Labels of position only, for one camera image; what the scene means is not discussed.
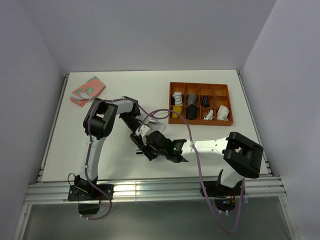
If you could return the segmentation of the white sock with black stripes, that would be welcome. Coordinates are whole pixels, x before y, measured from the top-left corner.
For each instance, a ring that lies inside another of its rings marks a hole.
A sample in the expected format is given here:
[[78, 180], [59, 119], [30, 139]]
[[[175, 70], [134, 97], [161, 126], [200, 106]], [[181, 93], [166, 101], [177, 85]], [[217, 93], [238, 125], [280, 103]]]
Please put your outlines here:
[[[156, 124], [148, 124], [148, 118], [149, 118], [149, 117], [154, 117], [154, 118], [156, 118], [156, 119], [157, 119], [157, 123], [156, 123]], [[155, 131], [158, 131], [158, 132], [162, 133], [162, 132], [165, 130], [166, 125], [165, 125], [164, 123], [162, 123], [161, 120], [163, 120], [163, 119], [165, 119], [165, 118], [167, 118], [167, 117], [168, 117], [168, 115], [165, 116], [165, 117], [155, 117], [155, 114], [154, 114], [154, 113], [151, 113], [151, 112], [150, 112], [150, 113], [147, 113], [146, 116], [144, 117], [144, 119], [140, 122], [140, 125], [138, 126], [138, 128], [141, 127], [142, 125], [146, 125], [146, 126], [148, 126], [148, 127], [152, 130], [151, 133], [153, 133], [153, 132], [155, 132]], [[142, 140], [143, 140], [143, 143], [144, 143], [146, 146], [148, 146], [148, 145], [147, 145], [147, 136], [141, 137]]]

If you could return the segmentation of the black striped sock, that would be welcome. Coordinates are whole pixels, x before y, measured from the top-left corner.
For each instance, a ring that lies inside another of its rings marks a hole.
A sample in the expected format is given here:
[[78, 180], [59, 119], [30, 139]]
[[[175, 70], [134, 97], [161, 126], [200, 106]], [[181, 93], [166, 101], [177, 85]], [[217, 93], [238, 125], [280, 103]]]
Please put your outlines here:
[[201, 106], [202, 107], [210, 107], [209, 98], [206, 95], [201, 97]]

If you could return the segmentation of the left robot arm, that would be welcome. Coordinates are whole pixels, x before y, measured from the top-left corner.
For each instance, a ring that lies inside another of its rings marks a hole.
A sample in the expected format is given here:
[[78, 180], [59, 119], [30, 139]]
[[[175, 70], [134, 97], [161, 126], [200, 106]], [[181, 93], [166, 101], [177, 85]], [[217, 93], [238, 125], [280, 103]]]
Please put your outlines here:
[[142, 137], [136, 135], [136, 130], [141, 124], [137, 119], [137, 116], [141, 115], [141, 109], [137, 100], [126, 96], [115, 100], [100, 98], [93, 100], [83, 121], [85, 134], [88, 136], [88, 148], [80, 172], [74, 179], [74, 186], [86, 200], [95, 198], [98, 193], [100, 155], [106, 138], [113, 130], [117, 116], [131, 130], [130, 139], [140, 152], [150, 161], [157, 157], [151, 147], [144, 144]]

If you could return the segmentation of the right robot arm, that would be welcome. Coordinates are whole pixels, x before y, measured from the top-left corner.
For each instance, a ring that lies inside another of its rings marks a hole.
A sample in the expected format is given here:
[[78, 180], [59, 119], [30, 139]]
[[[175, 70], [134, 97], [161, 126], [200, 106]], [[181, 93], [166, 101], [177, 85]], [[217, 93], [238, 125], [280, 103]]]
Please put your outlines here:
[[191, 141], [170, 140], [156, 130], [144, 139], [153, 155], [173, 163], [208, 160], [218, 164], [224, 161], [226, 167], [220, 170], [216, 183], [216, 189], [222, 195], [229, 194], [242, 179], [260, 176], [264, 149], [239, 132], [230, 132], [229, 136], [215, 140]]

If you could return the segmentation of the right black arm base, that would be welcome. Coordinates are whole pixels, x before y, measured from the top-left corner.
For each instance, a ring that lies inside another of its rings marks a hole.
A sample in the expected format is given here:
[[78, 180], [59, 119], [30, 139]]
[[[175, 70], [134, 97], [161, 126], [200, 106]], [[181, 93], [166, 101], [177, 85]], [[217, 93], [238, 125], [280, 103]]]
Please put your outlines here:
[[204, 181], [204, 187], [208, 197], [214, 198], [215, 207], [222, 212], [232, 212], [237, 208], [236, 196], [240, 196], [244, 181], [239, 181], [235, 187], [229, 188], [221, 185], [220, 171], [217, 180]]

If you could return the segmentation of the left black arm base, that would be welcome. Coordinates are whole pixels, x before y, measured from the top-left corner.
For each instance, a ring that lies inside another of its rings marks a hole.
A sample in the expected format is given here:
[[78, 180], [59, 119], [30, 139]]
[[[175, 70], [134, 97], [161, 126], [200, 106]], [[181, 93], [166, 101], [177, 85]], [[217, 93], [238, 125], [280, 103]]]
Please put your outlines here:
[[78, 213], [81, 217], [92, 217], [100, 210], [102, 201], [106, 200], [112, 204], [114, 185], [113, 184], [97, 184], [98, 178], [90, 184], [86, 179], [82, 179], [80, 175], [74, 176], [73, 184], [69, 183], [69, 193], [67, 200], [69, 202], [78, 202]]

